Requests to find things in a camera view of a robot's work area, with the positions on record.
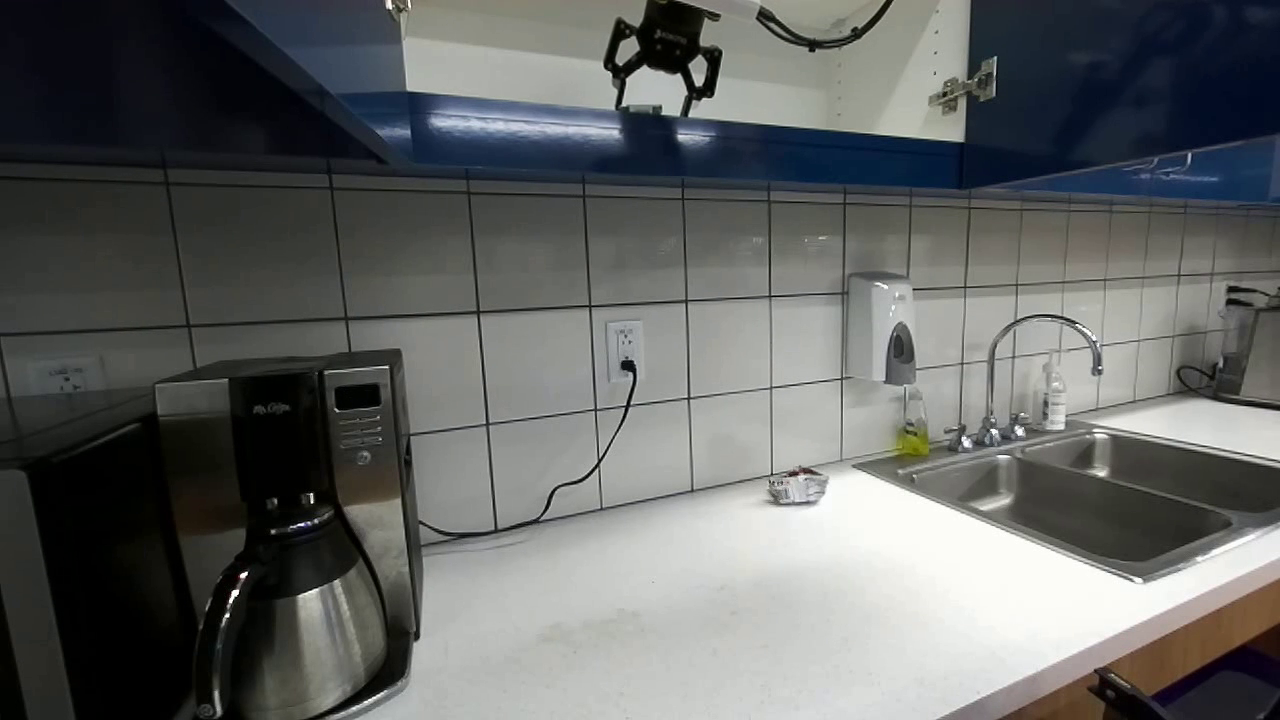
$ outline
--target cabinet door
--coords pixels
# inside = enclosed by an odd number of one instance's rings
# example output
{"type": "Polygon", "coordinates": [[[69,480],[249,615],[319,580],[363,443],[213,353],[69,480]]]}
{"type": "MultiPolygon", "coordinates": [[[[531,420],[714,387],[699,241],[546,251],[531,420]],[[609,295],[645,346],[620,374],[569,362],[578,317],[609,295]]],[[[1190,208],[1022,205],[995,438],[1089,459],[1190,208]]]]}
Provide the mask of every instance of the cabinet door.
{"type": "Polygon", "coordinates": [[[965,186],[1280,133],[1280,0],[973,0],[965,186]]]}

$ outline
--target sink basin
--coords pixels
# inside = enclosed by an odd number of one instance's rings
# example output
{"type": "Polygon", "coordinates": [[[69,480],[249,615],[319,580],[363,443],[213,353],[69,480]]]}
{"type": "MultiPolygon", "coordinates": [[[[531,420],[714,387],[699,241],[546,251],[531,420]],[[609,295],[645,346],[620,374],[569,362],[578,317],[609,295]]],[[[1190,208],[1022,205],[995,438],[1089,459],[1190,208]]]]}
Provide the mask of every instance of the sink basin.
{"type": "Polygon", "coordinates": [[[921,463],[900,480],[949,510],[1136,580],[1170,572],[1238,535],[1226,512],[1017,454],[921,463]]]}
{"type": "Polygon", "coordinates": [[[1021,456],[1223,510],[1245,526],[1280,520],[1280,470],[1270,463],[1110,433],[1028,443],[1021,456]]]}

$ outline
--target white tile backsplash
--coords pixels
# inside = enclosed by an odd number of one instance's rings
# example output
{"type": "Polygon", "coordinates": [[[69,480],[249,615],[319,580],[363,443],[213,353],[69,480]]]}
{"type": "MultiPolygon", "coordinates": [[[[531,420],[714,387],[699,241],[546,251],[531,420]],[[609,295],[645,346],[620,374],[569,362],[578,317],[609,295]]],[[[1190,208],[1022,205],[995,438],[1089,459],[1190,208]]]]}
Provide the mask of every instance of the white tile backsplash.
{"type": "Polygon", "coordinates": [[[693,486],[766,478],[766,394],[693,402],[693,486]]]}
{"type": "Polygon", "coordinates": [[[0,332],[183,326],[155,186],[0,179],[0,332]]]}
{"type": "MultiPolygon", "coordinates": [[[[615,420],[620,414],[598,414],[598,454],[615,420]]],[[[630,409],[598,470],[604,510],[693,494],[688,463],[688,404],[630,409]]]]}
{"type": "Polygon", "coordinates": [[[839,381],[839,271],[910,271],[936,438],[975,428],[988,346],[1017,313],[1097,329],[1107,377],[1089,377],[1071,332],[1028,326],[1000,349],[1000,420],[1010,394],[1037,409],[1055,341],[1071,414],[1162,397],[1177,363],[1214,362],[1223,284],[1280,279],[1274,212],[1250,208],[0,176],[9,377],[63,353],[99,358],[109,386],[147,386],[226,358],[402,349],[425,512],[464,531],[527,520],[595,459],[625,402],[604,381],[609,320],[645,320],[638,409],[554,512],[893,454],[900,387],[839,381]]]}
{"type": "Polygon", "coordinates": [[[466,195],[334,194],[351,317],[474,313],[466,195]]]}
{"type": "Polygon", "coordinates": [[[170,188],[190,326],[343,317],[323,188],[170,188]]]}
{"type": "Polygon", "coordinates": [[[839,377],[839,295],[790,295],[773,303],[773,386],[839,377]]]}
{"type": "Polygon", "coordinates": [[[766,387],[766,299],[688,303],[693,397],[766,387]]]}
{"type": "Polygon", "coordinates": [[[480,329],[492,420],[590,409],[586,313],[509,313],[480,329]]]}
{"type": "Polygon", "coordinates": [[[492,527],[486,433],[410,438],[415,515],[442,531],[492,527]]]}
{"type": "Polygon", "coordinates": [[[586,201],[590,299],[682,299],[681,201],[586,201]]]}
{"type": "Polygon", "coordinates": [[[402,353],[402,397],[410,433],[482,426],[474,317],[355,320],[351,349],[402,353]]]}
{"type": "MultiPolygon", "coordinates": [[[[578,480],[595,459],[595,415],[551,415],[492,428],[494,526],[513,527],[541,515],[554,486],[578,480]]],[[[598,510],[598,478],[562,487],[546,512],[577,515],[598,510]]]]}
{"type": "Polygon", "coordinates": [[[688,201],[688,295],[766,295],[766,208],[688,201]]]}
{"type": "Polygon", "coordinates": [[[471,195],[480,308],[586,303],[586,227],[571,195],[471,195]]]}

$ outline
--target faucet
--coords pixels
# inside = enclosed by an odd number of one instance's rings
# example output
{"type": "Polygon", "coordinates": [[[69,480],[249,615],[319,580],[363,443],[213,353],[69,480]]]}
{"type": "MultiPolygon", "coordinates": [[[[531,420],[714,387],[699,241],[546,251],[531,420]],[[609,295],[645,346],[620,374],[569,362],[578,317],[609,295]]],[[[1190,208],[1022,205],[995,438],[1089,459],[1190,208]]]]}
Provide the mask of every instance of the faucet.
{"type": "Polygon", "coordinates": [[[1098,346],[1098,341],[1090,336],[1090,329],[1083,329],[1076,317],[1028,313],[1028,317],[1009,320],[1009,326],[995,332],[990,349],[988,349],[988,404],[985,404],[985,426],[981,426],[981,433],[975,433],[975,443],[985,443],[985,450],[1002,441],[1002,433],[1000,433],[1000,426],[995,426],[995,349],[1000,349],[1000,341],[1002,341],[1010,329],[1031,326],[1031,320],[1068,326],[1076,336],[1083,336],[1083,346],[1090,349],[1090,377],[1103,377],[1103,346],[1098,346]]]}

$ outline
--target small object on counter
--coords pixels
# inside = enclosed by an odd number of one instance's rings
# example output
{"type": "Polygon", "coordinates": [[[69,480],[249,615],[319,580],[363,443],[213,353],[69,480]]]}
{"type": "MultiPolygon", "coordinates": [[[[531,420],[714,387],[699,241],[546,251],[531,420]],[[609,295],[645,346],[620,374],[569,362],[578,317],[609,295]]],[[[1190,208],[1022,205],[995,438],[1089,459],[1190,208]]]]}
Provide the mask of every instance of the small object on counter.
{"type": "Polygon", "coordinates": [[[783,510],[820,504],[829,494],[829,478],[817,470],[790,470],[783,478],[766,478],[766,500],[783,510]]]}
{"type": "Polygon", "coordinates": [[[1061,358],[1043,362],[1043,428],[1062,433],[1068,428],[1068,381],[1061,358]]]}
{"type": "Polygon", "coordinates": [[[930,443],[926,443],[926,414],[922,414],[922,397],[921,387],[904,387],[904,420],[893,438],[893,454],[896,459],[926,459],[930,456],[930,443]]]}

